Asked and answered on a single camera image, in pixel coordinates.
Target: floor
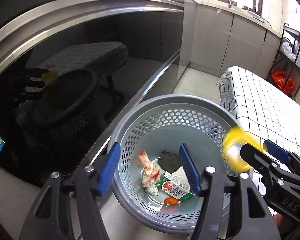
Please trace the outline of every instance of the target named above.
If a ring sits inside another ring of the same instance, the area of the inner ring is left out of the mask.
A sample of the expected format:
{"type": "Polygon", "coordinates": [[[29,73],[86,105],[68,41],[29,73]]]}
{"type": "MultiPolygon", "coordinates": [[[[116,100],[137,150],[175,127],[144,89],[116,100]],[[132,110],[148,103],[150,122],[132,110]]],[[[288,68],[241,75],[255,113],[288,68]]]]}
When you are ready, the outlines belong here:
{"type": "Polygon", "coordinates": [[[188,68],[180,78],[173,93],[199,96],[220,105],[218,79],[216,76],[188,68]]]}

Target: yellow tape roll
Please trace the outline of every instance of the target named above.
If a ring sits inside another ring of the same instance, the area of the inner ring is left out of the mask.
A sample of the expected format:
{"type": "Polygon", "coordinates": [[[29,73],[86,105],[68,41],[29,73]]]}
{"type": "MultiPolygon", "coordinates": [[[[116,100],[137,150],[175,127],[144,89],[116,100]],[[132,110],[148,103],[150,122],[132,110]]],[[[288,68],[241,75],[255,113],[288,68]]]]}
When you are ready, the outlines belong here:
{"type": "Polygon", "coordinates": [[[247,143],[264,152],[260,143],[251,138],[238,126],[231,128],[225,137],[222,156],[236,172],[246,172],[252,168],[240,157],[241,146],[247,143]]]}

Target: stained tissue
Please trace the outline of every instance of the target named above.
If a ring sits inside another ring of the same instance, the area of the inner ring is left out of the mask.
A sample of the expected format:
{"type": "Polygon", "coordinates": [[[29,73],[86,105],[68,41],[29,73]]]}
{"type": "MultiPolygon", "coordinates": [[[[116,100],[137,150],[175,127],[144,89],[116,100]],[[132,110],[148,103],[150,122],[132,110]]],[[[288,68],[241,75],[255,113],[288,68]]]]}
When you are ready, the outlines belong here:
{"type": "Polygon", "coordinates": [[[158,158],[158,163],[164,171],[174,173],[181,167],[180,156],[176,153],[170,153],[168,151],[162,151],[158,158]]]}

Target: orange tomato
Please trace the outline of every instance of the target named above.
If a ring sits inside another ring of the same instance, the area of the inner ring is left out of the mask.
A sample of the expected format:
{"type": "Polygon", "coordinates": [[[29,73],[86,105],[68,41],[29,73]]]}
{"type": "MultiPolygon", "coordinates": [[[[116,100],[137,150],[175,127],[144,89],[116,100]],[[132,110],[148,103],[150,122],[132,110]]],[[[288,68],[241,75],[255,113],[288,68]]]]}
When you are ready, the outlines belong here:
{"type": "Polygon", "coordinates": [[[164,200],[164,204],[167,205],[177,205],[179,203],[179,200],[177,200],[174,197],[168,197],[164,200]]]}

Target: clear plastic bag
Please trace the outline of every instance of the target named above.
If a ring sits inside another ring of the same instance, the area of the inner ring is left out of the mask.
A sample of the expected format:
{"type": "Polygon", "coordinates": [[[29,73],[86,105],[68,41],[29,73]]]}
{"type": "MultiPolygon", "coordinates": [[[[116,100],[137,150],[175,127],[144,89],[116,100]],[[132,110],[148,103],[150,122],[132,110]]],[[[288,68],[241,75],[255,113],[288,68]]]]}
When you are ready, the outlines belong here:
{"type": "Polygon", "coordinates": [[[281,45],[281,51],[293,62],[296,60],[296,55],[292,53],[292,47],[290,46],[289,42],[285,41],[281,45]]]}

